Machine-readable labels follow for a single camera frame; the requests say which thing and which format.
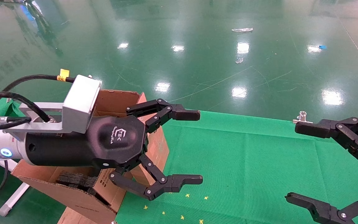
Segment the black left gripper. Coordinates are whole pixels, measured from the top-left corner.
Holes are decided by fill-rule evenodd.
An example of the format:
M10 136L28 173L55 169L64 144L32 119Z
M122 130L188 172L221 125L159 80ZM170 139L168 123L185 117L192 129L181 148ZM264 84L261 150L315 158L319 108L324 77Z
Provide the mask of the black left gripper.
M27 133L25 150L36 166L131 170L147 143L146 126L135 116L97 116L85 133Z

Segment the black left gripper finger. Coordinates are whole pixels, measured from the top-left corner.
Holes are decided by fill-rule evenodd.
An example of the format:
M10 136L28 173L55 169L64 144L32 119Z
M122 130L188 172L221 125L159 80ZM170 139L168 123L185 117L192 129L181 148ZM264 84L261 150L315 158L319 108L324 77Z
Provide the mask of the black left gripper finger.
M170 119L181 121L198 121L200 119L199 110L188 110L182 104L171 104L163 99L130 106L126 108L126 114L137 118L153 114L150 119L145 121L145 130L148 133L155 132Z
M203 176L201 175L175 174L165 176L146 155L141 155L139 160L140 164L155 180L154 184L146 186L124 177L124 170L120 167L116 168L113 172L110 173L109 179L116 186L123 188L135 195L146 198L147 200L154 200L163 193L178 193L180 192L183 185L186 184L198 185L203 183Z

